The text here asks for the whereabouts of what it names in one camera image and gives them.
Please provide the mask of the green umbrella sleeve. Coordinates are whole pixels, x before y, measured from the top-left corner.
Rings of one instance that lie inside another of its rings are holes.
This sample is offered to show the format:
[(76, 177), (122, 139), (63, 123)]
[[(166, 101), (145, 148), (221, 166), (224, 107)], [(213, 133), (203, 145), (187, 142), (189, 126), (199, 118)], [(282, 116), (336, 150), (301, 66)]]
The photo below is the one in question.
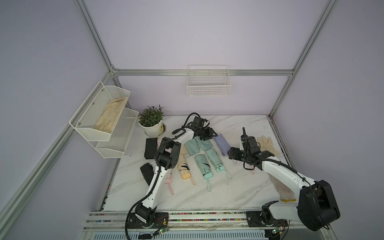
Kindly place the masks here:
[(185, 143), (189, 156), (199, 154), (201, 149), (196, 139), (189, 140)]
[(207, 151), (214, 147), (210, 140), (201, 140), (200, 137), (195, 137), (195, 139), (197, 141), (198, 146), (203, 151)]

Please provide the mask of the purple umbrella sleeve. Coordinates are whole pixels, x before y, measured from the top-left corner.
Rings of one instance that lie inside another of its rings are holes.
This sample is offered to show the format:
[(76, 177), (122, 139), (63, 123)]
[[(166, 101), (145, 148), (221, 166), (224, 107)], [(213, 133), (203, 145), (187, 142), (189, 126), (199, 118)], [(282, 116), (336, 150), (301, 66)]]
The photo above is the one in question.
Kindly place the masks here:
[(214, 141), (217, 144), (217, 146), (219, 147), (222, 155), (228, 156), (228, 152), (230, 151), (231, 146), (229, 145), (227, 140), (224, 138), (224, 136), (222, 134), (219, 134), (216, 137), (214, 137)]

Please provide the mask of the yellow umbrella sleeve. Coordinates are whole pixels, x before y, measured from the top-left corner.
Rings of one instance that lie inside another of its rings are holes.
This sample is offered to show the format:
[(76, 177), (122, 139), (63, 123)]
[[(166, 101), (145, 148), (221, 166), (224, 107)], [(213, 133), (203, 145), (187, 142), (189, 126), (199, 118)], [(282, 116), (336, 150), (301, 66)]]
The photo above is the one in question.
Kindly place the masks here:
[(186, 145), (181, 146), (180, 155), (188, 155), (188, 150), (186, 148)]

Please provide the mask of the green umbrella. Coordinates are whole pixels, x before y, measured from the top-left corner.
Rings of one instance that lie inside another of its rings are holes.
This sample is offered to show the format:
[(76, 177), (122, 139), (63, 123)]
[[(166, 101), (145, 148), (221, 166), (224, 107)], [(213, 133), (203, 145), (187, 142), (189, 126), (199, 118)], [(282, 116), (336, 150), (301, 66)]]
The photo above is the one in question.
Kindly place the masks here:
[(206, 155), (208, 156), (208, 159), (210, 160), (210, 162), (213, 164), (217, 173), (223, 172), (226, 174), (226, 176), (229, 180), (232, 179), (231, 174), (225, 168), (222, 160), (220, 159), (220, 157), (219, 157), (219, 155), (215, 149), (213, 149), (213, 148), (208, 149), (206, 151)]
[(198, 165), (198, 168), (201, 171), (201, 174), (203, 175), (204, 179), (207, 181), (207, 191), (211, 192), (211, 182), (210, 179), (213, 177), (213, 173), (211, 170), (211, 167), (208, 163), (208, 160), (206, 158), (206, 155), (200, 154), (195, 157), (195, 161)]

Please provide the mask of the yellow umbrella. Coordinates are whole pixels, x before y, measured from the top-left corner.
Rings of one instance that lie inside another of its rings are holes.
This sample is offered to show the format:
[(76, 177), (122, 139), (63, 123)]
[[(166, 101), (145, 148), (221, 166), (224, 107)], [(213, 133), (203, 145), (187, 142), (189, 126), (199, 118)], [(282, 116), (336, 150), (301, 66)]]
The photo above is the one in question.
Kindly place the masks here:
[(194, 178), (192, 177), (189, 165), (188, 165), (186, 158), (183, 154), (179, 155), (177, 168), (179, 170), (179, 173), (181, 175), (182, 180), (184, 180), (184, 181), (189, 180), (193, 186), (196, 186), (196, 182), (195, 182)]

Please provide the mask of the black umbrella sleeve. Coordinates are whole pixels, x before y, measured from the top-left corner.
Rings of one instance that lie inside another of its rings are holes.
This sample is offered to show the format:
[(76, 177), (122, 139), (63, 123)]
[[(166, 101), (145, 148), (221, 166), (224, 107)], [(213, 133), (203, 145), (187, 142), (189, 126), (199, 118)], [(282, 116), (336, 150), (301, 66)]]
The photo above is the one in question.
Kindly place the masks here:
[(144, 157), (147, 160), (154, 159), (154, 155), (158, 149), (158, 139), (157, 138), (147, 138)]

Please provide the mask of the pink umbrella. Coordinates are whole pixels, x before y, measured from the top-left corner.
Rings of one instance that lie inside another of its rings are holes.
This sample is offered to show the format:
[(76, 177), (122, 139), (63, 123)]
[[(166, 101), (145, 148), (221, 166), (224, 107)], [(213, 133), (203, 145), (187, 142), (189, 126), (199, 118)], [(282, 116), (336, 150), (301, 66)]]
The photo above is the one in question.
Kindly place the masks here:
[(164, 181), (164, 184), (168, 186), (169, 192), (171, 195), (174, 195), (174, 190), (172, 188), (172, 173), (169, 173)]

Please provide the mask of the black umbrella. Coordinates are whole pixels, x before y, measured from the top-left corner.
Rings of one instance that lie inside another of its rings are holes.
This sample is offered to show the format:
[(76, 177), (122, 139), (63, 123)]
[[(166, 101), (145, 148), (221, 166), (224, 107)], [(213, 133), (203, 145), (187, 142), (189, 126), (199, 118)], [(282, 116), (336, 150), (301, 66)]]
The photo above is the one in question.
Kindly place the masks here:
[(154, 177), (154, 169), (150, 163), (146, 163), (143, 166), (140, 167), (140, 171), (143, 175), (144, 180), (148, 184), (148, 186), (151, 184), (152, 179)]

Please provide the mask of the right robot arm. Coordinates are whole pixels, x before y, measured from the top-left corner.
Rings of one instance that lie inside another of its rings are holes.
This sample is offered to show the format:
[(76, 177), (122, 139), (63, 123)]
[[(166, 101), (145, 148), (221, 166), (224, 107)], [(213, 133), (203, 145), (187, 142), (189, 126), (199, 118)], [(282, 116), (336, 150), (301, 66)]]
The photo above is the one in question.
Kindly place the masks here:
[(300, 174), (297, 170), (279, 161), (253, 136), (241, 135), (242, 148), (231, 147), (228, 157), (264, 171), (293, 192), (295, 201), (271, 201), (262, 206), (256, 222), (273, 226), (280, 221), (301, 222), (311, 231), (318, 231), (340, 218), (341, 213), (331, 185)]

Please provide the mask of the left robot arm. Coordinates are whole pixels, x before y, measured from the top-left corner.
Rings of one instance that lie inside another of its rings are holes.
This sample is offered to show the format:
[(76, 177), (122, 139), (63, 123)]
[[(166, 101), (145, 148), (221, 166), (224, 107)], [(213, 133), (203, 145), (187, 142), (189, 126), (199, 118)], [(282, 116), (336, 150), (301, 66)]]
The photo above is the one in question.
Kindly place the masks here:
[(158, 206), (158, 193), (161, 185), (165, 182), (169, 172), (177, 166), (182, 146), (195, 137), (210, 140), (217, 133), (210, 127), (210, 121), (202, 118), (198, 113), (191, 113), (184, 124), (172, 131), (171, 137), (164, 137), (160, 147), (154, 153), (156, 163), (154, 176), (149, 185), (146, 195), (138, 200), (130, 208), (125, 221), (126, 239), (130, 239), (129, 222), (132, 213), (135, 214), (143, 227), (148, 228), (155, 221), (155, 212)]

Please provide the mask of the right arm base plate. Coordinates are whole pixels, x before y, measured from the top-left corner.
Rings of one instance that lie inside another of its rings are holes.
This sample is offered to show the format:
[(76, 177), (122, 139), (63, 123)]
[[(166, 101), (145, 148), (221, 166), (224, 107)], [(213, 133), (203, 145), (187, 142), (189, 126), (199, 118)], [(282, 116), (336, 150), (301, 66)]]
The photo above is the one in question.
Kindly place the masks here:
[(254, 227), (287, 227), (286, 220), (274, 219), (268, 211), (247, 211), (246, 219), (250, 228)]

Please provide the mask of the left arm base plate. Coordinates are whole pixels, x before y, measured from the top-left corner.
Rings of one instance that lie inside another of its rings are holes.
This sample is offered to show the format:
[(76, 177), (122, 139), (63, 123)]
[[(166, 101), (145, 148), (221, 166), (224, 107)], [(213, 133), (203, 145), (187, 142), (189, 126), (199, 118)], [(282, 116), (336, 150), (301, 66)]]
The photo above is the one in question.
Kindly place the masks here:
[(149, 218), (149, 223), (143, 222), (135, 213), (131, 213), (127, 222), (126, 228), (132, 229), (158, 229), (164, 225), (169, 219), (169, 213), (155, 212), (153, 216)]

